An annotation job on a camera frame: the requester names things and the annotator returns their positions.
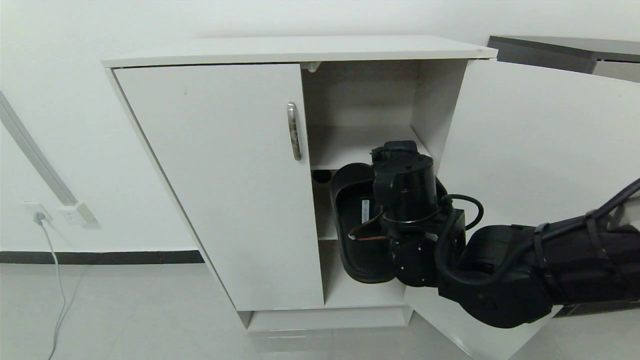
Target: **white cabinet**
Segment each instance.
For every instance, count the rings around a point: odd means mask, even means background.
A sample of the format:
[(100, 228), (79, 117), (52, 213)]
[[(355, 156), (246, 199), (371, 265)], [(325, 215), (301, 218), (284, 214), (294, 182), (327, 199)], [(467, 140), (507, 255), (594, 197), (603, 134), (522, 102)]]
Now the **white cabinet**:
[(639, 84), (496, 53), (426, 35), (200, 39), (103, 64), (249, 330), (402, 326), (416, 310), (470, 354), (506, 359), (546, 320), (502, 331), (496, 348), (435, 290), (352, 280), (311, 179), (415, 140), (449, 191), (483, 202), (481, 225), (535, 225), (637, 177), (625, 155), (639, 149)]
[[(236, 309), (322, 306), (300, 66), (115, 74)], [(289, 102), (298, 107), (300, 161)]]

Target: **cabinet door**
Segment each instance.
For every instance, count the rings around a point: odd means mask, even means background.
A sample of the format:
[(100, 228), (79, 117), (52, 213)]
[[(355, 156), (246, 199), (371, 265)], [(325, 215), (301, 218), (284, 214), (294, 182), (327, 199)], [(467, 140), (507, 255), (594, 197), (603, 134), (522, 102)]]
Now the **cabinet door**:
[[(476, 229), (579, 216), (640, 177), (639, 104), (637, 83), (469, 61), (438, 177), (483, 203)], [(478, 359), (508, 359), (549, 319), (495, 329), (437, 290), (410, 288), (405, 300)]]
[[(115, 73), (236, 309), (322, 306), (300, 66)], [(298, 107), (299, 161), (288, 102)]]

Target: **wall outlet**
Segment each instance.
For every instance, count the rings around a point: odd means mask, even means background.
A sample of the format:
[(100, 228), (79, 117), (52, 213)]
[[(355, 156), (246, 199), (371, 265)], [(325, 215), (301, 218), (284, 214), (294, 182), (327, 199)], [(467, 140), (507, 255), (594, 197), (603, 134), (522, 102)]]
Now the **wall outlet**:
[(87, 225), (96, 221), (89, 208), (83, 202), (78, 202), (72, 206), (63, 206), (58, 208), (58, 211), (71, 225)]
[(44, 206), (42, 206), (42, 204), (37, 201), (23, 201), (22, 207), (24, 207), (24, 209), (31, 215), (31, 218), (33, 218), (33, 215), (35, 215), (35, 213), (41, 212), (44, 214), (45, 218), (48, 221), (53, 220), (51, 218), (51, 215), (49, 215), (47, 210), (45, 210)]

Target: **cabinet top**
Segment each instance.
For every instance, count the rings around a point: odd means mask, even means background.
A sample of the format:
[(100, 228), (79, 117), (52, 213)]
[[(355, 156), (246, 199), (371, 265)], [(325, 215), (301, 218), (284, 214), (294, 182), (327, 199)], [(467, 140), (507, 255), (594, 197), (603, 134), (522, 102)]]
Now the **cabinet top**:
[(431, 35), (199, 38), (103, 60), (107, 68), (215, 63), (274, 63), (494, 58), (498, 50)]

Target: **black baseboard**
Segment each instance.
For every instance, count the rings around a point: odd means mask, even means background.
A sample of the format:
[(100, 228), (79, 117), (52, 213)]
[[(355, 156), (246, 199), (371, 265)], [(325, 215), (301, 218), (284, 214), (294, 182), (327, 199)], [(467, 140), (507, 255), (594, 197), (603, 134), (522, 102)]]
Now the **black baseboard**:
[[(136, 251), (136, 252), (57, 252), (62, 265), (146, 265), (204, 263), (200, 252)], [(50, 252), (0, 251), (0, 263), (53, 264)]]

